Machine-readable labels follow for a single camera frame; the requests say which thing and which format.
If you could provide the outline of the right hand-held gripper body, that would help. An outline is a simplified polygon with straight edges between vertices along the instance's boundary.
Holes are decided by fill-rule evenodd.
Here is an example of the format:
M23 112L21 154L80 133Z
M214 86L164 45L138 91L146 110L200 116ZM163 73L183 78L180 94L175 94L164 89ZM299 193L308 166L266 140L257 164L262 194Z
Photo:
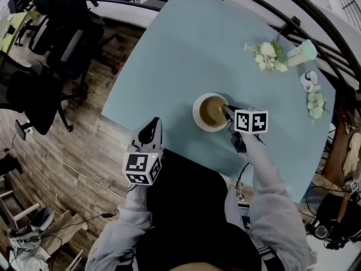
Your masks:
M259 139L259 134L267 133L268 111L230 108L230 123L231 143L237 153L246 153L246 145L241 134L252 134Z

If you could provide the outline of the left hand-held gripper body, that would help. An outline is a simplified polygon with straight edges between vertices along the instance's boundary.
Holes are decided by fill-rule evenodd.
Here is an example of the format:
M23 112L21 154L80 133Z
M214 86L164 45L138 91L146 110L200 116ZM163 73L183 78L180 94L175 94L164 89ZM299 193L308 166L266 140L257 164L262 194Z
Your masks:
M162 168L162 147L148 148L130 145L124 153L122 173L129 184L151 186Z

